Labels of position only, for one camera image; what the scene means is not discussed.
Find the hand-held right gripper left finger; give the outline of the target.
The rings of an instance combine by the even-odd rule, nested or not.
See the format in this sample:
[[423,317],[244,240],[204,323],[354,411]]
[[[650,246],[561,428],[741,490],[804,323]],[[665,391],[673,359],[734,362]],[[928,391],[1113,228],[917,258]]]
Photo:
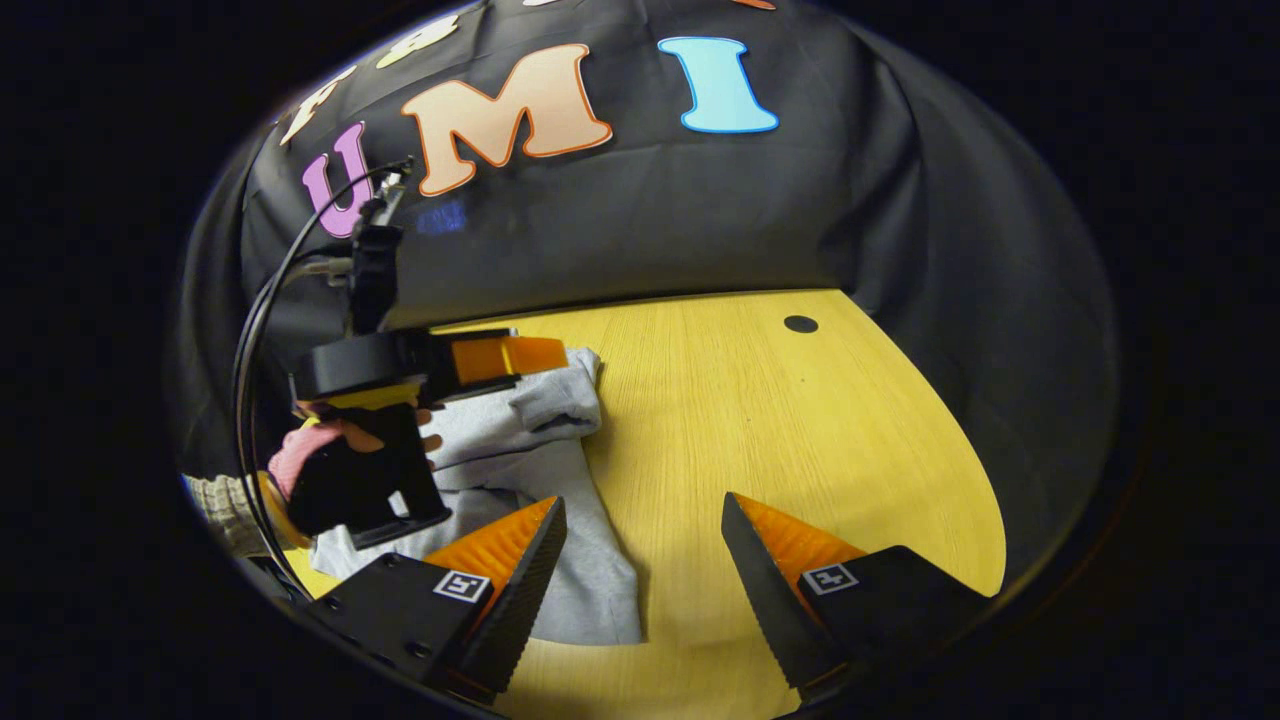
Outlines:
[[344,647],[430,691],[490,705],[529,642],[567,538],[552,496],[412,559],[388,552],[310,605]]

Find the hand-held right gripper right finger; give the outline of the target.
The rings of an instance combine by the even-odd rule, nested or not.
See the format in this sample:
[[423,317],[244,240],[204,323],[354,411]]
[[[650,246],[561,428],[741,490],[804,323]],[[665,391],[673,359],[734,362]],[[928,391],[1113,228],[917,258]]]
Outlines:
[[724,496],[721,534],[765,643],[805,705],[909,676],[991,602],[904,544],[868,552],[746,495]]

